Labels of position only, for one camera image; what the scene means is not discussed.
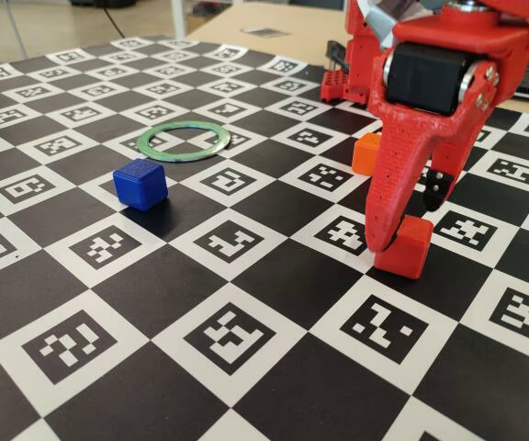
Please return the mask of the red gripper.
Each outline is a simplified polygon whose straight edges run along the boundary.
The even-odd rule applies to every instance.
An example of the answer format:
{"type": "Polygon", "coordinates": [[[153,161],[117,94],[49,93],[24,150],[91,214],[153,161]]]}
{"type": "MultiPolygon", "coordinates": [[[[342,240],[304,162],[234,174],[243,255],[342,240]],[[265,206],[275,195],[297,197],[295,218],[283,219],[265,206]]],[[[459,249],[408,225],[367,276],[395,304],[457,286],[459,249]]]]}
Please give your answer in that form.
{"type": "MultiPolygon", "coordinates": [[[[529,58],[529,24],[498,16],[428,16],[397,24],[394,47],[374,60],[368,108],[385,126],[464,133],[513,94],[529,58]]],[[[476,132],[433,151],[423,203],[448,200],[476,132]]]]}

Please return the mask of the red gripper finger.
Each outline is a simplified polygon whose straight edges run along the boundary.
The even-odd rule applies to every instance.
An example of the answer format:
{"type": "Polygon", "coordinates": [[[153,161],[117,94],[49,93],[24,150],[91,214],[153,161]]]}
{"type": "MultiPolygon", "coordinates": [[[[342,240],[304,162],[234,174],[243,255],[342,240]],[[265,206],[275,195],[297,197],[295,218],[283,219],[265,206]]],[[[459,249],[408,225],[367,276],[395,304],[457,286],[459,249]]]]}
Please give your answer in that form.
{"type": "Polygon", "coordinates": [[[411,193],[431,153],[450,132],[449,118],[424,112],[382,117],[382,135],[366,196],[366,244],[373,252],[389,247],[411,193]]]}

